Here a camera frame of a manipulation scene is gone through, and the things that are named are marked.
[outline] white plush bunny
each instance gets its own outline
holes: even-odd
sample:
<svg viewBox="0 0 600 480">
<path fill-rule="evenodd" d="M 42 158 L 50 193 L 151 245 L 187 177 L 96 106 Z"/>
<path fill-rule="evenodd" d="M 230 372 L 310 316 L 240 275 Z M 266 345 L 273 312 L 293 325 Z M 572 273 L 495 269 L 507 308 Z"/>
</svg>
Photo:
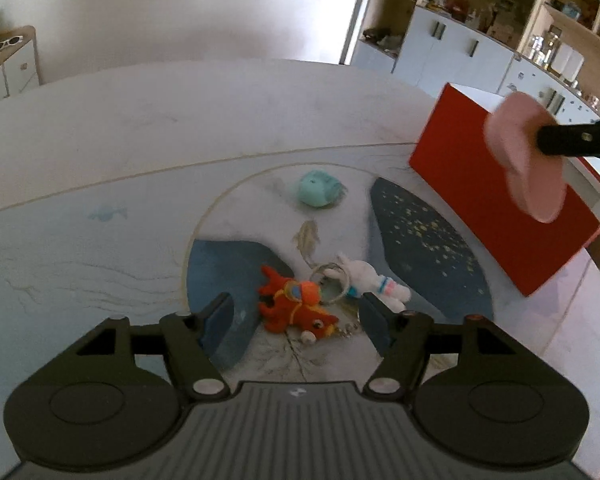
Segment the white plush bunny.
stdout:
<svg viewBox="0 0 600 480">
<path fill-rule="evenodd" d="M 349 274 L 349 296 L 359 298 L 366 292 L 372 292 L 392 311 L 401 312 L 405 310 L 404 304 L 411 299 L 411 291 L 408 287 L 396 283 L 387 276 L 379 276 L 376 270 L 367 262 L 349 260 L 342 253 L 338 254 L 337 263 Z M 344 286 L 345 280 L 342 272 L 327 269 L 324 271 L 324 275 L 339 280 Z"/>
</svg>

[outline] logo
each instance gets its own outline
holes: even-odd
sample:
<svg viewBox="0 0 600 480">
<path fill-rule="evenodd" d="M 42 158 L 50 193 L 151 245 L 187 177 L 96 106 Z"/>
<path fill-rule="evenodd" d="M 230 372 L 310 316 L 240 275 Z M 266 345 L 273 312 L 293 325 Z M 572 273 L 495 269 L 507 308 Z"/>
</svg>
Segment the logo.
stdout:
<svg viewBox="0 0 600 480">
<path fill-rule="evenodd" d="M 307 390 L 304 388 L 294 388 L 293 390 L 289 390 L 289 394 L 294 396 L 296 399 L 299 399 L 307 394 Z"/>
</svg>

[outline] fish drawing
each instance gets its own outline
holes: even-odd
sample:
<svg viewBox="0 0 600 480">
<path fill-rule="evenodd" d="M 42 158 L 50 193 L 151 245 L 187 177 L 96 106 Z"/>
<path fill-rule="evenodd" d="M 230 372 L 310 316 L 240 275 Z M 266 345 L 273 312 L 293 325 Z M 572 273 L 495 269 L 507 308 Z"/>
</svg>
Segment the fish drawing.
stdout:
<svg viewBox="0 0 600 480">
<path fill-rule="evenodd" d="M 101 205 L 96 211 L 91 213 L 87 218 L 89 220 L 99 220 L 100 222 L 108 222 L 115 215 L 119 214 L 126 220 L 126 207 L 113 209 L 110 205 Z"/>
<path fill-rule="evenodd" d="M 314 262 L 315 245 L 320 243 L 318 238 L 318 224 L 315 220 L 307 220 L 302 224 L 300 230 L 293 238 L 302 259 L 306 262 L 309 268 L 314 269 L 317 264 Z"/>
</svg>

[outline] red box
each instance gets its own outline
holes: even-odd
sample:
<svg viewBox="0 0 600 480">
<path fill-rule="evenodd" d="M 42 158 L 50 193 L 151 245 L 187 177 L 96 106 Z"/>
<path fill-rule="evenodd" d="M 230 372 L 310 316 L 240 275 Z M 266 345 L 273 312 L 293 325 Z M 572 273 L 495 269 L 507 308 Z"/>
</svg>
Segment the red box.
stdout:
<svg viewBox="0 0 600 480">
<path fill-rule="evenodd" d="M 520 211 L 509 197 L 504 170 L 484 141 L 488 115 L 447 84 L 410 165 L 529 296 L 599 234 L 600 221 L 571 187 L 551 224 Z"/>
</svg>

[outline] wooden shelf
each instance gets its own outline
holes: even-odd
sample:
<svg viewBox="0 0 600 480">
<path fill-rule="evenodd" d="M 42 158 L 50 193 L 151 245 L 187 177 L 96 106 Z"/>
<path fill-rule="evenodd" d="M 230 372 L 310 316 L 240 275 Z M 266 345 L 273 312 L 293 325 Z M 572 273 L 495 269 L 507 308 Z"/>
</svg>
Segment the wooden shelf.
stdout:
<svg viewBox="0 0 600 480">
<path fill-rule="evenodd" d="M 600 51 L 600 36 L 592 30 L 585 27 L 583 24 L 578 23 L 573 18 L 570 18 L 565 13 L 560 12 L 558 9 L 554 9 L 549 4 L 544 4 L 545 9 L 551 14 L 554 19 L 554 23 L 559 27 L 568 30 L 571 34 L 579 36 L 583 40 L 591 42 L 592 46 Z"/>
</svg>

